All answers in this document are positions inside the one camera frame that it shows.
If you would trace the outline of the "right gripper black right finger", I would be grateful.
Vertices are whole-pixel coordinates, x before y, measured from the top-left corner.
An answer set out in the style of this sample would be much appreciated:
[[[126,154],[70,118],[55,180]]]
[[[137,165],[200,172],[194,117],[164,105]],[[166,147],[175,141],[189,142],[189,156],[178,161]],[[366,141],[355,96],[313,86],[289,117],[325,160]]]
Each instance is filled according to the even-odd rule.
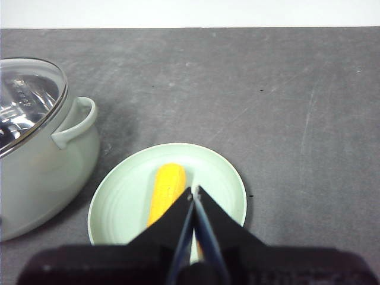
[[[250,246],[260,248],[265,243],[233,220],[201,186],[194,193],[194,203],[195,234],[205,263],[216,271],[222,284],[246,284],[241,254]]]

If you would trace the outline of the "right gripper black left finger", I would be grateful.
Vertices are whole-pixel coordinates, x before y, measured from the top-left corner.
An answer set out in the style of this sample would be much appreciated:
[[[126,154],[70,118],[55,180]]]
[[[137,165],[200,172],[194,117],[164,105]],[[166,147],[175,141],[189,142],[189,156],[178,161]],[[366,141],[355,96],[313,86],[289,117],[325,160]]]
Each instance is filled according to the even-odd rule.
[[[189,255],[193,195],[190,187],[155,222],[129,244],[136,257],[127,268],[128,284],[175,284]]]

